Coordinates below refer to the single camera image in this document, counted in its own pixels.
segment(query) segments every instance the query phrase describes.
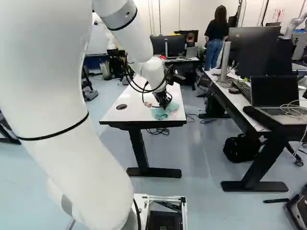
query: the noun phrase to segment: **laptop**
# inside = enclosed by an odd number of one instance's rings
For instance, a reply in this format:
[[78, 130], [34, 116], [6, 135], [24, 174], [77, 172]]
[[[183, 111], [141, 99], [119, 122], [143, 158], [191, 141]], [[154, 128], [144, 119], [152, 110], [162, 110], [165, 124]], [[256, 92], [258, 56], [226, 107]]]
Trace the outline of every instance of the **laptop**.
[[297, 118], [287, 116], [286, 112], [280, 109], [281, 105], [299, 99], [297, 76], [252, 76], [250, 85], [252, 107], [282, 125], [307, 124], [307, 110], [289, 106], [293, 113], [295, 109], [303, 114], [303, 118]]
[[188, 47], [187, 55], [184, 57], [185, 59], [197, 57], [198, 54], [198, 46]]

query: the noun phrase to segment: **jeans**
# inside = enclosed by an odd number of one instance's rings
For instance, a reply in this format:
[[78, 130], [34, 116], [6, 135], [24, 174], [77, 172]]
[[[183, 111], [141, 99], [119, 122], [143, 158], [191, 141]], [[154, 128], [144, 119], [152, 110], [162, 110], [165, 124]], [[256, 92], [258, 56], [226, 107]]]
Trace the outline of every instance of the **jeans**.
[[216, 67], [216, 62], [222, 48], [223, 48], [223, 40], [214, 39], [208, 43], [205, 71], [209, 71], [210, 68], [213, 69]]

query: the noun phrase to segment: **dark hair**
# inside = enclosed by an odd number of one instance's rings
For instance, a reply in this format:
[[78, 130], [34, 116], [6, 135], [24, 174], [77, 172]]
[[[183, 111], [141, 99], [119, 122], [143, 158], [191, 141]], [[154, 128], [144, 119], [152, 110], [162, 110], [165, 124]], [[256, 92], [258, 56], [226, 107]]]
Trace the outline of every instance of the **dark hair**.
[[187, 39], [188, 40], [194, 40], [194, 34], [193, 33], [188, 33]]
[[227, 10], [226, 7], [221, 5], [215, 10], [214, 20], [217, 23], [227, 23]]

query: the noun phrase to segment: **backpack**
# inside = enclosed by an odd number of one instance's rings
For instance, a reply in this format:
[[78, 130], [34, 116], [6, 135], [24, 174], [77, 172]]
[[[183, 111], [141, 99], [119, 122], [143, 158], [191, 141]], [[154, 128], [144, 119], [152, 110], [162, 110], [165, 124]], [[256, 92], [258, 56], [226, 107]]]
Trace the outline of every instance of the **backpack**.
[[225, 142], [223, 152], [233, 163], [253, 161], [257, 156], [261, 142], [259, 139], [250, 139], [244, 134], [238, 137], [228, 138]]

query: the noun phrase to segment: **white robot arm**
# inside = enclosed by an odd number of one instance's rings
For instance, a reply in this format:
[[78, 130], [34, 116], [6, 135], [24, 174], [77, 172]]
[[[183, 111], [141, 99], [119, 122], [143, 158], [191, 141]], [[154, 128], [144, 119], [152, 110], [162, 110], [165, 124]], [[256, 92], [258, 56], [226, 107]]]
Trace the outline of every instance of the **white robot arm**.
[[[305, 21], [307, 18], [307, 13], [304, 13], [300, 18], [293, 18], [284, 33], [283, 39], [288, 40], [292, 38], [293, 31]], [[305, 31], [307, 31], [307, 21], [305, 21]]]
[[162, 60], [153, 56], [153, 46], [133, 0], [94, 0], [94, 10], [128, 53], [131, 68], [149, 82], [164, 109], [170, 103], [166, 94]]
[[[94, 6], [165, 106], [162, 62], [133, 1]], [[133, 187], [92, 128], [81, 91], [91, 0], [3, 0], [2, 8], [1, 111], [54, 191], [73, 204], [72, 215], [90, 230], [121, 229], [133, 213]]]

